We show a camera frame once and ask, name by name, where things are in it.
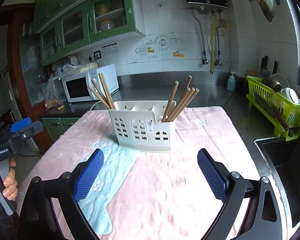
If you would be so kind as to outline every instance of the metal screw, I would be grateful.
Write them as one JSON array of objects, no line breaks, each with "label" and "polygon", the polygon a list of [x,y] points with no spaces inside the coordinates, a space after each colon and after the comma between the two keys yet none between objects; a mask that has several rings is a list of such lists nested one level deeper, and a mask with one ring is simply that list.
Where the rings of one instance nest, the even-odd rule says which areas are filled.
[{"label": "metal screw", "polygon": [[66,171],[66,172],[62,173],[62,177],[63,177],[64,179],[69,179],[70,176],[71,176],[71,173],[70,173],[69,171]]},{"label": "metal screw", "polygon": [[39,179],[40,178],[38,176],[36,176],[36,177],[32,178],[32,182],[33,183],[37,183],[39,181]]},{"label": "metal screw", "polygon": [[236,171],[233,171],[233,172],[231,172],[231,176],[237,179],[240,177],[240,174],[237,173]]},{"label": "metal screw", "polygon": [[267,177],[262,177],[262,181],[263,181],[264,183],[269,183],[269,179],[268,179]]}]

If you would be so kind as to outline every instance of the hand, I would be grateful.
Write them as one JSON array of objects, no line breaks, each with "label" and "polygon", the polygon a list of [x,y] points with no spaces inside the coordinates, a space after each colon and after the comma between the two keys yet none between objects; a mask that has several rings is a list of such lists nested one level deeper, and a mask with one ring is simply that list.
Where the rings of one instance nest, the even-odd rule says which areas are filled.
[{"label": "hand", "polygon": [[[16,162],[14,158],[10,158],[9,167],[15,167]],[[3,185],[6,187],[2,194],[8,200],[13,200],[17,197],[18,189],[17,189],[17,181],[16,181],[16,172],[13,168],[10,168],[9,174],[3,181]]]}]

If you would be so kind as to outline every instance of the black cable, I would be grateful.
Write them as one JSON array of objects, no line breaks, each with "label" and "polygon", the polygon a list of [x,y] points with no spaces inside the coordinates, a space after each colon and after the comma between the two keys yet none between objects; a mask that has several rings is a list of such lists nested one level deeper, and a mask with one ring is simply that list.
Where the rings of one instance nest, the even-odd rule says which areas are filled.
[{"label": "black cable", "polygon": [[19,153],[19,155],[21,155],[23,157],[39,157],[39,158],[41,158],[41,156],[39,156],[39,155],[23,155],[21,153]]}]

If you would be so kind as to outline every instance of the dish rack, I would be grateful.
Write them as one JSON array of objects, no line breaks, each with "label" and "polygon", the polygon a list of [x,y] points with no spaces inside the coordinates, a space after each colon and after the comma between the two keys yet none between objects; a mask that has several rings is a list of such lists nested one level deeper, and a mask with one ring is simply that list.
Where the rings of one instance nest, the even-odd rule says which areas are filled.
[{"label": "dish rack", "polygon": [[119,146],[149,152],[170,152],[176,121],[161,123],[168,101],[117,101],[108,109]]},{"label": "dish rack", "polygon": [[[254,105],[274,125],[275,136],[283,136],[286,138],[286,141],[297,139],[300,135],[300,104],[292,103],[279,93],[262,84],[262,78],[246,76],[246,79],[249,86],[249,94],[247,95],[249,107]],[[280,123],[256,102],[255,93],[278,110],[287,122],[289,130],[285,131]]]}]

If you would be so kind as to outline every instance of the green dish rack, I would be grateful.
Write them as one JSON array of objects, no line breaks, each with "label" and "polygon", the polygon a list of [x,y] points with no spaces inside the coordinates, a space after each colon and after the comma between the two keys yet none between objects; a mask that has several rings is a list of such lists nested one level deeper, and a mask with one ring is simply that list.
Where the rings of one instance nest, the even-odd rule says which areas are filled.
[{"label": "green dish rack", "polygon": [[[249,107],[254,105],[274,125],[275,136],[285,137],[286,141],[297,139],[300,135],[300,104],[292,103],[271,88],[262,84],[262,78],[246,76],[246,80],[249,86],[249,94],[247,95]],[[290,129],[285,131],[280,123],[255,101],[255,93],[274,106],[279,113],[282,113],[282,117],[289,125],[289,128],[296,128],[294,129],[295,132],[292,133]]]}]

